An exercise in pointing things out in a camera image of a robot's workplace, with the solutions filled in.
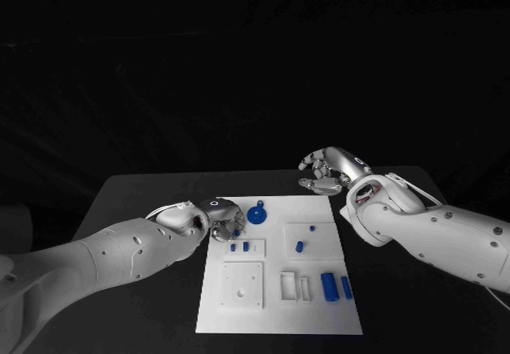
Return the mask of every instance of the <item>black curtain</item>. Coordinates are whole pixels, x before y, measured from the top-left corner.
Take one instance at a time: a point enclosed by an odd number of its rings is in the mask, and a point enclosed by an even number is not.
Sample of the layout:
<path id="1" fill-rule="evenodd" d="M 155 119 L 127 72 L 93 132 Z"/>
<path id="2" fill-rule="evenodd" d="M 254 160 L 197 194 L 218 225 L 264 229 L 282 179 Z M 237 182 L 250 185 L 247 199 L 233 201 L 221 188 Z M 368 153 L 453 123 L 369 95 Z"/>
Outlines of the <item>black curtain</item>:
<path id="1" fill-rule="evenodd" d="M 509 219 L 506 1 L 17 6 L 4 200 L 83 218 L 113 175 L 290 169 L 335 145 Z"/>

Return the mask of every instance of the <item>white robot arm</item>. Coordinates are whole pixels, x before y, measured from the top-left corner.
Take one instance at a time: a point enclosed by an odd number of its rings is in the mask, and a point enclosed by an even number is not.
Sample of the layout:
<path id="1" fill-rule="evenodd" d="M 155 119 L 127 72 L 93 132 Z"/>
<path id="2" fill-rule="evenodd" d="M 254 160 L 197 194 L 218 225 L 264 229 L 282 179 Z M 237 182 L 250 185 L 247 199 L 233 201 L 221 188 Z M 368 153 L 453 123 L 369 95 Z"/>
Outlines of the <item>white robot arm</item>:
<path id="1" fill-rule="evenodd" d="M 210 229 L 243 232 L 240 206 L 223 198 L 163 206 L 146 218 L 27 254 L 0 255 L 0 354 L 21 354 L 55 314 L 97 291 L 151 277 L 185 260 Z"/>
<path id="2" fill-rule="evenodd" d="M 372 173 L 365 162 L 339 147 L 312 153 L 300 170 L 315 163 L 318 179 L 300 185 L 318 194 L 349 189 L 341 213 L 362 239 L 377 247 L 397 240 L 411 255 L 450 274 L 505 293 L 510 292 L 510 223 L 443 205 L 394 173 Z M 426 207 L 417 194 L 436 203 Z"/>

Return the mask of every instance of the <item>screw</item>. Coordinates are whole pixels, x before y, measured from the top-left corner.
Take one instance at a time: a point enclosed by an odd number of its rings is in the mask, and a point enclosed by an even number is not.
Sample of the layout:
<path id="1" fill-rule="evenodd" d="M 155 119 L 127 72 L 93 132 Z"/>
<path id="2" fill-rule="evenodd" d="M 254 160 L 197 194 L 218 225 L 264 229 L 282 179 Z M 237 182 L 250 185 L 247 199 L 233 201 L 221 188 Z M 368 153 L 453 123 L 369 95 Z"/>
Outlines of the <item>screw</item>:
<path id="1" fill-rule="evenodd" d="M 14 274 L 8 274 L 6 275 L 6 279 L 8 279 L 9 282 L 15 282 L 18 278 L 17 278 L 17 276 Z"/>

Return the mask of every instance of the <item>dark table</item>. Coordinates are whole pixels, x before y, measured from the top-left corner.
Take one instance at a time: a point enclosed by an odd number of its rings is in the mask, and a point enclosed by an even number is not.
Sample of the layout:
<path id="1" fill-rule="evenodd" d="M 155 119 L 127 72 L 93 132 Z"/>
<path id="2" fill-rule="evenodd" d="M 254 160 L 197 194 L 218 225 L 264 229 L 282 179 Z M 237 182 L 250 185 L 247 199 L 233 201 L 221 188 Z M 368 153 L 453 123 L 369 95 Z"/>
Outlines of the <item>dark table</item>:
<path id="1" fill-rule="evenodd" d="M 420 167 L 374 171 L 395 172 L 446 203 Z M 220 195 L 313 195 L 299 186 L 299 179 L 312 175 L 310 170 L 276 170 L 114 176 L 74 240 L 181 201 L 198 204 Z M 510 315 L 486 290 L 421 263 L 395 241 L 381 248 L 362 241 L 339 214 L 346 190 L 331 197 L 331 204 L 364 336 L 197 334 L 207 239 L 188 260 L 66 308 L 27 353 L 506 353 Z"/>

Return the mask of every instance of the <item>blue object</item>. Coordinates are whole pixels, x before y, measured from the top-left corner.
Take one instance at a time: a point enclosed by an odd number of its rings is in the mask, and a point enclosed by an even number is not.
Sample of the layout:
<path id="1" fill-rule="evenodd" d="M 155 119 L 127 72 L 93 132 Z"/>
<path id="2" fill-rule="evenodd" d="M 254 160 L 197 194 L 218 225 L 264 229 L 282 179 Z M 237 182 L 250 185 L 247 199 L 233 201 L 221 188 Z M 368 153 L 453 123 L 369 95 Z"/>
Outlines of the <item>blue object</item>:
<path id="1" fill-rule="evenodd" d="M 322 274 L 322 288 L 325 289 L 326 301 L 338 301 L 341 299 L 341 295 L 333 273 Z"/>
<path id="2" fill-rule="evenodd" d="M 264 210 L 264 202 L 259 201 L 257 206 L 250 208 L 248 221 L 256 224 L 264 223 L 266 216 L 267 216 L 267 214 L 266 214 L 266 210 Z"/>
<path id="3" fill-rule="evenodd" d="M 342 285 L 344 285 L 344 291 L 346 293 L 346 298 L 352 299 L 354 298 L 354 294 L 351 293 L 351 286 L 349 286 L 348 277 L 342 277 Z"/>
<path id="4" fill-rule="evenodd" d="M 303 241 L 299 241 L 299 242 L 297 242 L 296 252 L 299 252 L 299 253 L 303 252 Z"/>

